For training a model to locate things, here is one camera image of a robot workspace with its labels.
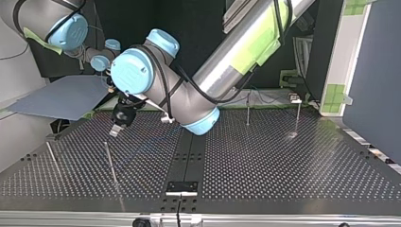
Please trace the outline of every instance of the gray panel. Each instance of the gray panel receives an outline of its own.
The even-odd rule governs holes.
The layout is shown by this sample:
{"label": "gray panel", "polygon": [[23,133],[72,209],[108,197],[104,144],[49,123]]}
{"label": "gray panel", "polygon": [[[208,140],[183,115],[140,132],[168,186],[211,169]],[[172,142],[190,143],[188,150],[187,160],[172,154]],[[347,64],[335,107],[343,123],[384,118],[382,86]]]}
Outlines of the gray panel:
{"label": "gray panel", "polygon": [[346,107],[343,118],[348,127],[399,164],[400,8],[398,0],[372,4],[349,94],[354,102]]}
{"label": "gray panel", "polygon": [[107,94],[107,84],[101,77],[69,76],[19,99],[8,110],[77,121]]}
{"label": "gray panel", "polygon": [[[1,210],[175,212],[166,198],[169,181],[182,181],[192,135],[178,124],[163,125],[159,112],[137,115],[117,138],[108,135],[110,113],[97,113],[52,143],[58,162],[46,150],[34,152],[3,173]],[[110,145],[118,184],[113,181],[104,142]]]}
{"label": "gray panel", "polygon": [[400,215],[401,176],[328,119],[302,110],[222,111],[193,139],[188,206],[203,214]]}

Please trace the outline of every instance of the light blue joint cap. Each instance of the light blue joint cap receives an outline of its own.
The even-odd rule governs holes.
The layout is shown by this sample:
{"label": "light blue joint cap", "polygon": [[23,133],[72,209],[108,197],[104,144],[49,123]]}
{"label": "light blue joint cap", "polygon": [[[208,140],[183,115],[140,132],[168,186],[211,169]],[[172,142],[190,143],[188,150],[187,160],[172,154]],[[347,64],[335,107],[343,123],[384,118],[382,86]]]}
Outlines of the light blue joint cap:
{"label": "light blue joint cap", "polygon": [[[64,18],[61,18],[53,27],[58,25]],[[83,16],[75,14],[57,29],[48,41],[50,44],[58,46],[63,50],[73,50],[83,44],[87,34],[88,22]]]}
{"label": "light blue joint cap", "polygon": [[180,44],[178,41],[161,29],[153,29],[147,36],[147,40],[162,48],[173,58],[176,57],[178,51],[180,50]]}
{"label": "light blue joint cap", "polygon": [[203,135],[213,128],[215,123],[218,121],[219,117],[220,117],[220,110],[216,107],[211,113],[209,113],[203,119],[183,127],[196,135]]}
{"label": "light blue joint cap", "polygon": [[121,43],[118,40],[115,39],[109,39],[106,41],[106,43],[104,44],[104,46],[106,46],[106,48],[112,49],[112,50],[116,50],[116,51],[120,51],[121,50]]}
{"label": "light blue joint cap", "polygon": [[135,48],[124,51],[113,61],[111,73],[115,86],[130,95],[144,93],[154,81],[150,59]]}
{"label": "light blue joint cap", "polygon": [[110,61],[103,55],[95,55],[91,58],[91,66],[97,72],[103,72],[110,66]]}

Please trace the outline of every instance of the yellow tape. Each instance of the yellow tape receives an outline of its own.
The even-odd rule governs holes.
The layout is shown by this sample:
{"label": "yellow tape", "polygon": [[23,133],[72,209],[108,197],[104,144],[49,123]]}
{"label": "yellow tape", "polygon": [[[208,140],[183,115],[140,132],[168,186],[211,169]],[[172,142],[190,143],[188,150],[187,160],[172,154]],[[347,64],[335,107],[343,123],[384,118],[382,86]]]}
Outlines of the yellow tape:
{"label": "yellow tape", "polygon": [[48,44],[45,41],[43,41],[37,34],[33,33],[33,31],[29,30],[28,28],[24,27],[24,35],[28,39],[32,39],[41,46],[43,46],[46,49],[53,50],[54,52],[58,53],[59,55],[62,53],[62,49],[59,48],[58,46]]}

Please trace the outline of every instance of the optical breadboard table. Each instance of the optical breadboard table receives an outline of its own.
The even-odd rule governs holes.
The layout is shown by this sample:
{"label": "optical breadboard table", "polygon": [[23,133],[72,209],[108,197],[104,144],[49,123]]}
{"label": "optical breadboard table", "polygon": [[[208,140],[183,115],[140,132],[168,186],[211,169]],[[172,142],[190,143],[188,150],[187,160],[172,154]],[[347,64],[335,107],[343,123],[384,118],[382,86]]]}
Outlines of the optical breadboard table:
{"label": "optical breadboard table", "polygon": [[[196,136],[140,112],[117,138],[96,113],[0,174],[0,226],[35,212],[401,216],[399,174],[316,111],[296,113],[251,110],[247,125],[246,110],[225,110]],[[196,194],[168,196],[173,183]]]}

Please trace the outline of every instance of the white wall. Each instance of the white wall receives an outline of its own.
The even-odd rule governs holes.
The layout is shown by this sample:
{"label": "white wall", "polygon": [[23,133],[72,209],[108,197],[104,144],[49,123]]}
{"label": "white wall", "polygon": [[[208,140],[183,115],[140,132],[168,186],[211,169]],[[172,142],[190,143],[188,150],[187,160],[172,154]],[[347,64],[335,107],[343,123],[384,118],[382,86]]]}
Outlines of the white wall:
{"label": "white wall", "polygon": [[45,86],[26,42],[0,19],[0,172],[44,142],[51,132],[50,118],[9,113],[5,108],[18,98]]}
{"label": "white wall", "polygon": [[[348,95],[349,93],[370,8],[371,5],[367,5],[361,15],[343,15],[340,18],[339,30],[323,90],[323,104],[328,84],[344,84],[345,94]],[[345,104],[342,104],[339,113],[321,112],[321,114],[324,116],[343,116],[344,108]]]}

